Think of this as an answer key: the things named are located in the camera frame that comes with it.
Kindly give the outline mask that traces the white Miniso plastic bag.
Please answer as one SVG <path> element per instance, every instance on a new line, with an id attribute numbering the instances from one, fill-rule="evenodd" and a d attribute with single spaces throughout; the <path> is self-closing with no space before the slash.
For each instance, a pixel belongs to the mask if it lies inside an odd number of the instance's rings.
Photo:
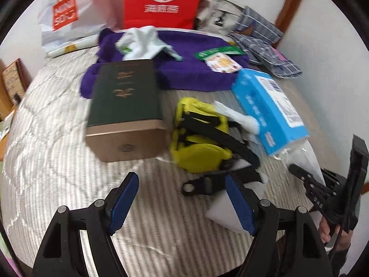
<path id="1" fill-rule="evenodd" d="M 45 0 L 38 22 L 41 44 L 47 53 L 118 25 L 112 0 Z"/>

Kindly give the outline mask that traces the purple fleece towel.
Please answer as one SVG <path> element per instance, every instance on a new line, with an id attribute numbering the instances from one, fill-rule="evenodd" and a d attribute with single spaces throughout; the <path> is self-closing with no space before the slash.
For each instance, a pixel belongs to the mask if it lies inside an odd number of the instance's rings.
<path id="1" fill-rule="evenodd" d="M 115 42 L 123 36 L 109 28 L 103 29 L 98 38 L 99 51 L 97 61 L 92 64 L 80 84 L 80 94 L 89 99 L 101 65 L 121 61 L 123 56 L 116 51 Z M 191 91 L 224 91 L 231 89 L 238 75 L 237 72 L 223 73 L 212 71 L 196 54 L 212 49 L 229 46 L 229 43 L 216 36 L 183 31 L 159 31 L 158 36 L 183 57 L 176 61 L 165 52 L 153 59 L 158 83 L 161 89 L 178 89 Z"/>

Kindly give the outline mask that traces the dark green tea box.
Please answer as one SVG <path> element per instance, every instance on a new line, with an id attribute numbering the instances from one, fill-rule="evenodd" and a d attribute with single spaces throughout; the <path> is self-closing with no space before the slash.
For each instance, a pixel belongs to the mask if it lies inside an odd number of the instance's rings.
<path id="1" fill-rule="evenodd" d="M 104 64 L 93 87 L 85 141 L 106 163 L 154 158 L 166 147 L 151 59 Z"/>

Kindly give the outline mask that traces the brown wooden door frame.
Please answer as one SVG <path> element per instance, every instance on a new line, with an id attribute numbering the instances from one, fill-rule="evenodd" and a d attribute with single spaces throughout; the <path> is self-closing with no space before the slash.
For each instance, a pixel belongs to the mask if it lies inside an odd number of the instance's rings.
<path id="1" fill-rule="evenodd" d="M 302 0 L 285 0 L 283 7 L 279 15 L 277 16 L 277 20 L 275 22 L 275 26 L 283 33 L 286 34 L 294 16 L 297 12 L 300 3 Z"/>

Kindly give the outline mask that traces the small patterned snack packet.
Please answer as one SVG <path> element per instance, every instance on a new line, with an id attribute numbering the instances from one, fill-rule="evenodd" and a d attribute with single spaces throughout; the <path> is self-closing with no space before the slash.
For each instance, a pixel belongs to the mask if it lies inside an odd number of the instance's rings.
<path id="1" fill-rule="evenodd" d="M 223 53 L 216 53 L 205 58 L 205 64 L 214 72 L 229 74 L 238 72 L 243 68 L 231 57 Z"/>

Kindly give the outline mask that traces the blue cardboard box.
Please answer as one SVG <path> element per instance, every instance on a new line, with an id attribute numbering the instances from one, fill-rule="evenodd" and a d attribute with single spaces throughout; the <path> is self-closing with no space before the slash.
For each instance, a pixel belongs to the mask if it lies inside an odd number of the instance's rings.
<path id="1" fill-rule="evenodd" d="M 268 155 L 309 137 L 298 112 L 278 83 L 265 72 L 242 69 L 231 87 L 245 113 L 259 123 L 259 141 Z"/>

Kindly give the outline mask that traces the wooden nightstand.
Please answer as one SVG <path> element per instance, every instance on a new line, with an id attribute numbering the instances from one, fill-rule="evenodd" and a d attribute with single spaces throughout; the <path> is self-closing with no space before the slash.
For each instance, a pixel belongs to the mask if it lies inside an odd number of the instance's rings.
<path id="1" fill-rule="evenodd" d="M 11 124 L 12 124 L 12 119 L 14 117 L 14 114 L 16 112 L 16 107 L 13 106 L 11 108 L 11 112 L 4 118 L 4 120 L 2 121 L 2 129 L 1 129 L 1 147 L 0 147 L 0 161 L 3 162 L 4 160 L 4 155 L 6 153 L 6 145 L 8 143 L 8 137 L 9 137 L 9 132 L 10 132 L 10 128 L 11 128 Z"/>

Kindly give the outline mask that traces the beige backpack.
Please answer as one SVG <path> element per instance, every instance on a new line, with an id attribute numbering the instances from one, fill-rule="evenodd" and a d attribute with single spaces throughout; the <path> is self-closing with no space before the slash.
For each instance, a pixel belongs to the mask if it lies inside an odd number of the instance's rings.
<path id="1" fill-rule="evenodd" d="M 235 27 L 244 6 L 230 0 L 200 0 L 194 29 L 226 36 Z"/>

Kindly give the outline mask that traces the red paper shopping bag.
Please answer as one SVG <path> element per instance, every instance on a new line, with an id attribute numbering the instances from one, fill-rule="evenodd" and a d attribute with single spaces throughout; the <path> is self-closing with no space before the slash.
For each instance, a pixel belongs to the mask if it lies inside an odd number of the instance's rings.
<path id="1" fill-rule="evenodd" d="M 192 29 L 200 0 L 124 0 L 123 27 Z"/>

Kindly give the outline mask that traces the striped quilted mattress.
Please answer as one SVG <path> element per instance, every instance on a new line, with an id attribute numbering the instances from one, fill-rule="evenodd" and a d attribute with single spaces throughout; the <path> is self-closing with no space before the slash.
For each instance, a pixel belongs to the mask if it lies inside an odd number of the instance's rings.
<path id="1" fill-rule="evenodd" d="M 113 244 L 129 276 L 219 276 L 240 266 L 252 237 L 206 217 L 209 196 L 185 197 L 193 175 L 171 153 L 103 163 L 85 142 L 90 102 L 79 88 L 97 48 L 48 59 L 18 108 L 3 162 L 3 225 L 16 256 L 32 266 L 58 207 L 89 206 L 130 171 L 140 187 Z"/>

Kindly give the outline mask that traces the white cotton gloves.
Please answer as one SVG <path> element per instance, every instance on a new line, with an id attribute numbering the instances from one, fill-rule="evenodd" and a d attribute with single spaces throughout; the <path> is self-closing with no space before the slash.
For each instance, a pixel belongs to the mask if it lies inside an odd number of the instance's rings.
<path id="1" fill-rule="evenodd" d="M 162 41 L 154 26 L 132 27 L 115 42 L 115 48 L 123 55 L 123 61 L 154 59 L 161 52 L 175 61 L 182 61 L 171 45 Z"/>

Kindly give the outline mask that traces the clear mesh drawstring pouch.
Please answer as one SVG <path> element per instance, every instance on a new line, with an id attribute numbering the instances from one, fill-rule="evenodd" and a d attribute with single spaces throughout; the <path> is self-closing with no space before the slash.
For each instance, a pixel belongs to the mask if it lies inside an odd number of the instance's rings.
<path id="1" fill-rule="evenodd" d="M 296 164 L 309 173 L 312 173 L 317 182 L 325 185 L 320 165 L 307 138 L 288 143 L 285 147 L 277 151 L 273 157 L 281 161 L 286 167 L 290 164 Z"/>

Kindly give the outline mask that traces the yellow pouch with black straps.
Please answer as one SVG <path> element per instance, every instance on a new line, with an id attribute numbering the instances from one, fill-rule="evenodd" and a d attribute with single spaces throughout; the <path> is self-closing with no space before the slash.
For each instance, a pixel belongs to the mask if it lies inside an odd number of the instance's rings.
<path id="1" fill-rule="evenodd" d="M 211 196 L 222 191 L 227 175 L 244 184 L 263 182 L 257 171 L 259 157 L 247 140 L 233 137 L 231 129 L 239 133 L 259 131 L 253 117 L 237 113 L 220 102 L 209 104 L 192 97 L 179 100 L 173 118 L 171 153 L 180 168 L 199 175 L 183 183 L 184 196 Z"/>

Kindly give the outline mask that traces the rolled fruit print paper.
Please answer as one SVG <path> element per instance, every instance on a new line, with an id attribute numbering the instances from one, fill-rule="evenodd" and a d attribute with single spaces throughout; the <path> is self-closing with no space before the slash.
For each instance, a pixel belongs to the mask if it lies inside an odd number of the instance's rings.
<path id="1" fill-rule="evenodd" d="M 54 50 L 48 51 L 46 56 L 49 58 L 55 58 L 67 53 L 79 51 L 81 49 L 91 48 L 98 45 L 98 34 L 87 36 L 84 38 L 77 39 L 75 41 L 66 43 Z"/>

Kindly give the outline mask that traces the grey plaid cloth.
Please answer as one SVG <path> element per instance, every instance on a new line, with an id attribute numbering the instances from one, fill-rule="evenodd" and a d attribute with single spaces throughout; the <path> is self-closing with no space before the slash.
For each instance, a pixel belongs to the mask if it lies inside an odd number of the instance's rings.
<path id="1" fill-rule="evenodd" d="M 277 78 L 297 78 L 302 75 L 302 70 L 273 47 L 282 36 L 274 24 L 248 6 L 229 33 L 251 64 L 264 66 Z"/>

